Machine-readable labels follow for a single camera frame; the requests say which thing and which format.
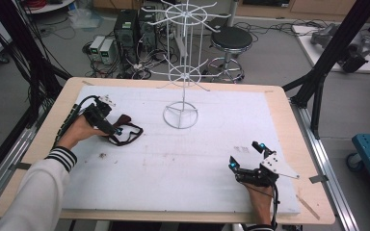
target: white wire stand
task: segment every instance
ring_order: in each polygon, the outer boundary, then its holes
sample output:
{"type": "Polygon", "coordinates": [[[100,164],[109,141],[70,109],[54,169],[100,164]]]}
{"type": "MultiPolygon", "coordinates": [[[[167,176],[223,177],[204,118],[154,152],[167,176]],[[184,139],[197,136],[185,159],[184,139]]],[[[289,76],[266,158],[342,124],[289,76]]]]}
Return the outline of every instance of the white wire stand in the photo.
{"type": "MultiPolygon", "coordinates": [[[[162,10],[147,10],[143,8],[145,12],[153,12],[153,13],[164,13],[165,19],[159,20],[157,22],[150,23],[150,25],[160,24],[162,22],[167,22],[167,56],[164,59],[168,62],[168,72],[156,72],[151,70],[154,74],[162,74],[168,75],[170,82],[165,86],[161,87],[164,88],[168,85],[175,85],[181,87],[182,91],[182,101],[174,102],[168,105],[163,113],[164,120],[167,124],[169,124],[173,128],[177,129],[185,129],[194,126],[198,121],[198,109],[189,102],[185,101],[186,90],[189,87],[197,85],[198,87],[202,88],[203,90],[209,91],[208,89],[202,87],[199,82],[201,79],[200,67],[205,65],[208,60],[201,63],[200,56],[201,56],[201,47],[202,47],[202,39],[203,39],[203,31],[204,27],[209,28],[214,33],[218,31],[208,26],[205,21],[208,16],[216,16],[216,17],[229,17],[230,15],[217,15],[217,14],[209,14],[206,12],[205,8],[214,7],[216,5],[212,4],[209,6],[196,6],[189,4],[189,0],[186,1],[185,4],[180,3],[173,5],[171,3],[165,2],[161,0],[161,2],[169,5],[169,7],[162,11],[162,10]],[[188,56],[184,56],[184,59],[179,59],[179,65],[173,65],[171,63],[171,51],[170,51],[170,40],[169,40],[169,32],[170,32],[170,25],[168,22],[174,23],[176,26],[181,28],[181,35],[180,39],[182,40],[183,48],[185,52],[188,52],[188,56]],[[194,27],[200,26],[200,35],[199,35],[199,50],[198,50],[198,64],[196,67],[192,66],[192,44],[194,38],[194,27]]],[[[218,77],[217,75],[204,75],[204,77],[218,77]]]]}

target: wooden table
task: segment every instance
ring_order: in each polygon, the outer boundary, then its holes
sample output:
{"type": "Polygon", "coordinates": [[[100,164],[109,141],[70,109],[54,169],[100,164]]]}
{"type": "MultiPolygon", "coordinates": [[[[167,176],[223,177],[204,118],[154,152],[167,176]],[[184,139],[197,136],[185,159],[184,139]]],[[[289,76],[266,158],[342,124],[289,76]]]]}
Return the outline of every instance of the wooden table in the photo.
{"type": "MultiPolygon", "coordinates": [[[[22,163],[32,164],[43,159],[50,151],[60,126],[65,121],[71,107],[83,86],[116,86],[131,88],[158,88],[166,82],[117,79],[72,78],[67,81],[52,110],[40,127],[22,163]]],[[[275,124],[279,143],[289,165],[300,173],[299,180],[293,180],[301,213],[297,215],[277,215],[278,223],[288,224],[331,224],[334,223],[329,200],[321,183],[312,184],[309,177],[317,175],[315,166],[304,142],[299,125],[290,108],[287,97],[280,87],[229,85],[200,83],[210,90],[252,91],[265,94],[272,120],[275,124]]],[[[0,197],[0,217],[12,203],[17,187],[25,170],[18,169],[0,197]]],[[[124,219],[191,222],[252,223],[252,215],[247,213],[189,213],[189,212],[135,212],[99,210],[63,210],[61,218],[81,219],[124,219]]]]}

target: human hand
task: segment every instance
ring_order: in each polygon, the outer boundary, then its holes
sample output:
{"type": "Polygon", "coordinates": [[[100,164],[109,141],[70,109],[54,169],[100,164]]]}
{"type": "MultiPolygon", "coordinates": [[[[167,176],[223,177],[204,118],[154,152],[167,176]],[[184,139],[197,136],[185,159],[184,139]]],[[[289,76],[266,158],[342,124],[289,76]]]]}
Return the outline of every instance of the human hand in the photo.
{"type": "Polygon", "coordinates": [[[93,135],[108,136],[101,130],[92,128],[92,126],[86,121],[86,118],[83,115],[80,115],[59,139],[57,146],[62,146],[71,150],[77,142],[85,140],[93,135]]]}
{"type": "Polygon", "coordinates": [[[272,187],[257,187],[252,184],[243,184],[249,192],[254,219],[257,224],[271,224],[270,205],[273,198],[272,187]]]}

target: white sleeve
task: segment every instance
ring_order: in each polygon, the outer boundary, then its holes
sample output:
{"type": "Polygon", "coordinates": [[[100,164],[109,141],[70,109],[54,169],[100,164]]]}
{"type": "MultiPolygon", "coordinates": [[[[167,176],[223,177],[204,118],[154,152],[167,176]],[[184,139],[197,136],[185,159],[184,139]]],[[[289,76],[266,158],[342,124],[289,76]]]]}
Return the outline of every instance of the white sleeve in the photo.
{"type": "Polygon", "coordinates": [[[45,160],[34,163],[0,219],[0,230],[54,230],[62,211],[68,172],[76,162],[71,151],[56,147],[45,160]]]}

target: black stool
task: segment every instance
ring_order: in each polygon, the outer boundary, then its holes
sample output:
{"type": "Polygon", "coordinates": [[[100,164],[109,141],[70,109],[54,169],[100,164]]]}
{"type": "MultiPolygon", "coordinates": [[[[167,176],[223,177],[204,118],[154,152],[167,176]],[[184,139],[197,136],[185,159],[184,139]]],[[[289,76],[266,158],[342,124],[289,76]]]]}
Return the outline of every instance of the black stool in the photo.
{"type": "Polygon", "coordinates": [[[211,43],[217,49],[224,51],[225,56],[213,59],[207,65],[207,69],[204,71],[205,74],[218,75],[215,78],[230,80],[236,83],[237,80],[245,78],[245,72],[242,66],[234,59],[231,59],[231,55],[240,55],[243,52],[249,50],[252,44],[252,37],[249,32],[246,32],[236,27],[223,27],[219,33],[212,33],[211,43]],[[238,72],[233,77],[230,72],[238,72]]]}

